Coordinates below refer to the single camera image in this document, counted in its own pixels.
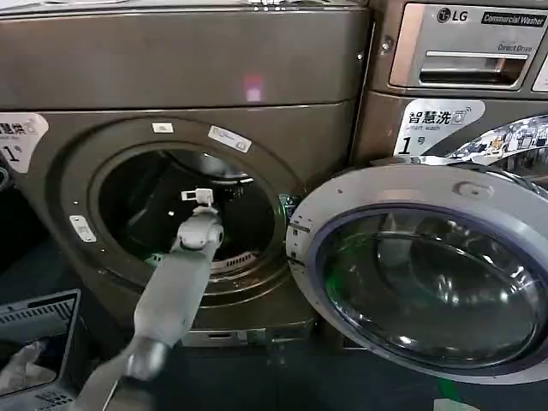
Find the screw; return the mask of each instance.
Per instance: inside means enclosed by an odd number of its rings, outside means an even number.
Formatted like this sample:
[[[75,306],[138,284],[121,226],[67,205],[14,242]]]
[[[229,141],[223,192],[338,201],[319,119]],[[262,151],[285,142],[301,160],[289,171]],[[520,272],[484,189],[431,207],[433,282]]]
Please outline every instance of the screw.
[[[385,36],[383,43],[380,45],[380,54],[388,54],[394,47],[394,40],[391,37]]]

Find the washing machine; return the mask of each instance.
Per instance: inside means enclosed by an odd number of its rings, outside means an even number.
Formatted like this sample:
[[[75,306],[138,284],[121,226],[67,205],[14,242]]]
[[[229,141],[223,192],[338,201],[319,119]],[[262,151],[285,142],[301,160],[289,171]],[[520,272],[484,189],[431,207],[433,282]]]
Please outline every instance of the washing machine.
[[[366,5],[93,0],[0,15],[2,154],[112,315],[132,324],[195,208],[182,191],[210,188],[225,240],[184,343],[305,337],[317,316],[283,242],[300,199],[348,162]]]
[[[350,342],[400,365],[548,378],[548,4],[371,6],[357,169],[295,210],[295,279]]]

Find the circular door frame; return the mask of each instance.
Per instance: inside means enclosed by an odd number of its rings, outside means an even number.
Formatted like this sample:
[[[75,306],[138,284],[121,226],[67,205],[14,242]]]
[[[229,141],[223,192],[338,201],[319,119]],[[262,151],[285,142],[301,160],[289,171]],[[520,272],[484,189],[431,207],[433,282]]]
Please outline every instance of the circular door frame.
[[[548,200],[506,179],[449,166],[394,164],[350,171],[311,192],[290,220],[286,252],[295,281],[316,310],[343,335],[400,365],[477,384],[519,384],[548,378],[548,340],[530,355],[498,366],[456,370],[428,366],[379,346],[335,309],[313,269],[315,250],[357,212],[391,207],[440,211],[483,226],[540,267],[548,284]]]
[[[170,122],[174,133],[155,133],[152,124]],[[106,228],[98,209],[98,196],[106,176],[124,161],[155,150],[189,150],[207,152],[225,159],[250,175],[265,191],[275,216],[274,235],[262,259],[249,272],[266,273],[256,283],[241,287],[242,292],[206,295],[203,307],[220,307],[258,298],[284,283],[289,276],[283,258],[283,238],[287,220],[279,194],[295,195],[301,188],[299,180],[265,148],[252,144],[248,152],[239,152],[208,137],[211,124],[179,117],[140,116],[114,122],[90,132],[67,158],[63,168],[60,206],[63,221],[59,222],[73,236],[79,249],[93,264],[106,269],[118,282],[133,289],[143,289],[152,274],[152,268],[124,250]],[[69,224],[69,216],[82,216],[97,237],[95,242],[83,242]],[[250,278],[230,281],[245,282]]]

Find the dark floor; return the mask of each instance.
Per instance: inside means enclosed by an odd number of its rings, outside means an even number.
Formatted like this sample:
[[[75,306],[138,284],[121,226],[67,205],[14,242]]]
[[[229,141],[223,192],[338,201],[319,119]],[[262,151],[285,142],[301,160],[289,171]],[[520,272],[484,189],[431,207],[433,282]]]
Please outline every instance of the dark floor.
[[[49,242],[0,275],[0,284],[0,303],[81,286]],[[122,344],[119,330],[92,296],[84,293],[82,304],[89,329],[105,354],[113,354]],[[544,411],[547,390],[548,382],[501,387],[445,383],[373,354],[334,352],[314,341],[269,349],[178,348],[152,392],[162,411],[422,411],[432,410],[433,400],[444,395],[482,411]]]

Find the robotic arm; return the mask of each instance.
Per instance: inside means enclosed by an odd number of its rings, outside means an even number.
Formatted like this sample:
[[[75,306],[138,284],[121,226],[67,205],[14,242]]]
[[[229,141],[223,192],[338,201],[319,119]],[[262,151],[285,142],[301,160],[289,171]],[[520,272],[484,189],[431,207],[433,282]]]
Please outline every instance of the robotic arm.
[[[105,411],[122,377],[155,378],[170,349],[190,330],[223,241],[223,226],[211,207],[211,190],[183,192],[182,199],[206,206],[181,224],[171,252],[152,274],[135,308],[131,342],[93,372],[70,411]]]

